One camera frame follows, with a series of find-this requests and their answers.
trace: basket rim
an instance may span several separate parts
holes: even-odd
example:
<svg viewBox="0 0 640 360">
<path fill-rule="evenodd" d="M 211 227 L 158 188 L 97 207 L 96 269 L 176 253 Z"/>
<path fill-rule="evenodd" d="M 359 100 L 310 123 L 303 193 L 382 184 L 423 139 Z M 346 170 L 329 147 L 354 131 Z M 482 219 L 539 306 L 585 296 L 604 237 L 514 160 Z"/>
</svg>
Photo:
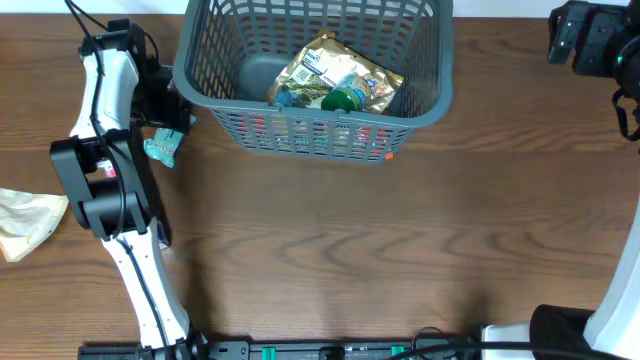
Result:
<svg viewBox="0 0 640 360">
<path fill-rule="evenodd" d="M 250 112 L 256 114 L 278 115 L 282 117 L 314 118 L 344 122 L 358 122 L 395 127 L 418 128 L 434 124 L 443 117 L 451 106 L 453 99 L 453 0 L 436 0 L 440 2 L 440 96 L 426 113 L 413 118 L 401 118 L 371 114 L 365 112 L 333 113 L 319 109 L 302 109 L 294 107 L 274 106 L 267 102 L 217 99 L 201 94 L 191 86 L 185 71 L 189 46 L 193 37 L 196 17 L 201 11 L 209 11 L 207 0 L 189 0 L 180 34 L 180 42 L 172 67 L 173 81 L 176 89 L 187 100 L 195 105 L 228 112 Z"/>
</svg>

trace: cable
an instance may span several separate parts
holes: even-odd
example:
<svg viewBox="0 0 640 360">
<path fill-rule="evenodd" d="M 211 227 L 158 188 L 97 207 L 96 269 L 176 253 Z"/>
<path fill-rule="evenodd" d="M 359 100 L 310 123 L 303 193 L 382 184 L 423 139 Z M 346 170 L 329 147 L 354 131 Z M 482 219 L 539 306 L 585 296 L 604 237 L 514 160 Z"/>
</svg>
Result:
<svg viewBox="0 0 640 360">
<path fill-rule="evenodd" d="M 418 336 L 420 336 L 420 334 L 422 334 L 423 332 L 425 332 L 427 330 L 437 331 L 438 333 L 442 334 L 442 330 L 438 329 L 435 326 L 425 326 L 425 327 L 423 327 L 422 329 L 418 330 L 418 332 L 415 335 L 413 335 L 413 339 L 411 339 L 411 350 L 415 350 L 416 349 L 416 342 L 418 341 Z M 422 354 L 419 354 L 418 356 L 420 356 L 423 360 L 430 360 L 430 359 L 427 359 Z"/>
<path fill-rule="evenodd" d="M 149 35 L 148 32 L 144 32 L 144 36 L 147 37 L 147 39 L 149 39 L 149 42 L 151 43 L 151 45 L 153 46 L 153 48 L 156 51 L 156 60 L 160 61 L 160 53 L 158 52 L 158 45 L 156 45 L 156 42 L 153 40 L 153 38 L 151 37 L 151 35 Z"/>
<path fill-rule="evenodd" d="M 80 8 L 80 6 L 76 5 L 73 2 L 71 2 L 71 6 L 73 6 L 74 9 L 78 10 L 80 12 L 80 14 L 82 14 L 84 17 L 86 17 L 87 19 L 91 20 L 94 24 L 98 25 L 99 27 L 101 27 L 104 31 L 109 31 L 109 29 L 107 29 L 107 27 L 104 26 L 104 24 L 102 24 L 100 21 L 94 19 L 91 15 L 87 14 L 84 10 L 82 10 Z"/>
<path fill-rule="evenodd" d="M 510 341 L 497 341 L 497 342 L 480 342 L 470 344 L 447 344 L 447 345 L 434 345 L 428 346 L 416 350 L 406 351 L 398 355 L 391 356 L 386 360 L 402 360 L 414 357 L 416 355 L 423 354 L 436 354 L 449 351 L 464 351 L 475 352 L 479 350 L 524 350 L 532 351 L 536 353 L 544 353 L 548 355 L 567 356 L 574 359 L 581 360 L 623 360 L 623 358 L 595 351 L 595 350 L 579 350 L 579 349 L 560 349 L 550 347 L 534 346 L 528 342 L 510 342 Z"/>
<path fill-rule="evenodd" d="M 142 288 L 142 292 L 144 293 L 144 297 L 147 298 L 147 302 L 149 303 L 149 307 L 151 308 L 151 312 L 153 313 L 153 318 L 156 321 L 156 326 L 158 328 L 158 332 L 160 333 L 160 338 L 162 338 L 162 346 L 165 349 L 168 349 L 167 345 L 167 337 L 164 333 L 164 328 L 162 327 L 162 322 L 160 321 L 160 315 L 158 315 L 158 307 L 153 302 L 151 298 L 151 294 L 149 293 L 149 288 L 147 287 L 147 283 L 144 281 L 142 277 L 142 271 L 140 271 L 140 266 L 138 266 L 138 261 L 136 257 L 133 255 L 133 248 L 128 245 L 126 242 L 116 239 L 116 241 L 122 245 L 124 251 L 129 255 L 129 260 L 131 260 L 131 265 L 133 265 L 133 269 L 136 271 L 136 276 L 138 277 L 138 282 L 140 283 L 140 287 Z"/>
<path fill-rule="evenodd" d="M 109 161 L 111 161 L 111 165 L 113 166 L 113 170 L 116 173 L 116 181 L 118 182 L 118 189 L 119 189 L 119 192 L 120 192 L 120 213 L 119 213 L 119 216 L 118 216 L 118 225 L 116 226 L 116 229 L 112 234 L 112 236 L 114 238 L 116 238 L 116 237 L 118 237 L 118 235 L 120 235 L 120 233 L 122 232 L 122 230 L 124 228 L 124 216 L 125 216 L 125 212 L 126 212 L 126 198 L 125 198 L 125 190 L 124 190 L 124 181 L 122 179 L 122 171 L 120 171 L 120 166 L 118 166 L 118 163 L 115 161 L 115 157 L 113 156 L 111 148 L 107 145 L 106 140 L 104 139 L 104 137 L 102 136 L 102 133 L 98 129 L 98 123 L 99 123 L 98 114 L 97 114 L 98 113 L 98 98 L 100 97 L 100 87 L 102 86 L 102 77 L 104 76 L 104 68 L 102 66 L 102 60 L 100 59 L 100 52 L 98 51 L 98 46 L 96 45 L 96 42 L 93 40 L 93 37 L 91 36 L 91 34 L 89 34 L 89 31 L 84 26 L 84 23 L 82 22 L 82 20 L 80 19 L 80 17 L 78 16 L 78 14 L 74 10 L 74 9 L 80 9 L 80 8 L 78 7 L 78 5 L 76 5 L 71 0 L 64 0 L 64 2 L 67 5 L 67 7 L 69 8 L 69 11 L 71 11 L 71 14 L 73 15 L 73 17 L 78 22 L 78 25 L 80 25 L 80 28 L 82 29 L 82 32 L 84 33 L 84 36 L 87 39 L 89 39 L 89 42 L 91 44 L 91 50 L 93 51 L 93 53 L 94 53 L 94 55 L 96 57 L 96 63 L 97 63 L 97 66 L 98 66 L 98 78 L 96 79 L 96 87 L 95 87 L 95 90 L 93 92 L 93 99 L 92 99 L 92 102 L 91 102 L 91 114 L 89 115 L 89 119 L 91 120 L 91 126 L 93 127 L 93 131 L 96 133 L 96 138 L 98 138 L 98 142 L 105 149 L 105 153 L 107 155 L 107 158 L 109 159 Z M 84 16 L 87 16 L 87 18 L 91 19 L 93 22 L 99 24 L 99 26 L 104 28 L 104 25 L 100 24 L 97 20 L 93 19 L 87 13 L 85 13 L 82 10 L 79 10 L 79 11 Z"/>
</svg>

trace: food package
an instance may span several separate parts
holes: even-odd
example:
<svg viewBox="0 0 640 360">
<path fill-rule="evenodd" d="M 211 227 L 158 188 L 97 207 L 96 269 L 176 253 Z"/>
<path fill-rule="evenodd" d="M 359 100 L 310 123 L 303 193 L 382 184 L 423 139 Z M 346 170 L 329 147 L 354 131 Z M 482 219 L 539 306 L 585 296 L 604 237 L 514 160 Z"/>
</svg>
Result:
<svg viewBox="0 0 640 360">
<path fill-rule="evenodd" d="M 191 115 L 191 125 L 196 122 L 196 117 Z M 165 166 L 172 168 L 175 165 L 174 156 L 184 133 L 173 129 L 160 128 L 156 130 L 153 139 L 144 140 L 144 152 L 152 158 L 161 161 Z"/>
<path fill-rule="evenodd" d="M 404 78 L 363 58 L 321 30 L 276 78 L 267 102 L 381 114 Z"/>
</svg>

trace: blue packet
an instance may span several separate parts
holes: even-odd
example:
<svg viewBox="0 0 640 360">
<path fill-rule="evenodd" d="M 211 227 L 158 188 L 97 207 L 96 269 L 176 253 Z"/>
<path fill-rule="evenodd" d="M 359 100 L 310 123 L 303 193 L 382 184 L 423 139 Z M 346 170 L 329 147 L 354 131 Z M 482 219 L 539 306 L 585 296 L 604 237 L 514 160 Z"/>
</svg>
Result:
<svg viewBox="0 0 640 360">
<path fill-rule="evenodd" d="M 196 121 L 196 117 L 191 115 L 191 124 Z M 171 130 L 160 128 L 156 131 L 153 139 L 144 141 L 144 152 L 155 160 L 160 160 L 167 167 L 173 168 L 175 165 L 174 155 L 184 134 Z"/>
</svg>

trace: green bottle cap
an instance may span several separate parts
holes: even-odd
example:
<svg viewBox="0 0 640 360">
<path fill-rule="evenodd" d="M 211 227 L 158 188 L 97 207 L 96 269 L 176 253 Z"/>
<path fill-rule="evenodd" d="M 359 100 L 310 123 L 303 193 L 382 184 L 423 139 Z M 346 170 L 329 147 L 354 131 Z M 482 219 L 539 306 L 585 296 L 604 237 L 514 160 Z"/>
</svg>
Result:
<svg viewBox="0 0 640 360">
<path fill-rule="evenodd" d="M 356 105 L 353 101 L 345 94 L 344 92 L 334 89 L 327 96 L 322 99 L 322 103 L 320 103 L 320 108 L 322 110 L 337 110 L 342 109 L 346 112 L 356 111 Z"/>
</svg>

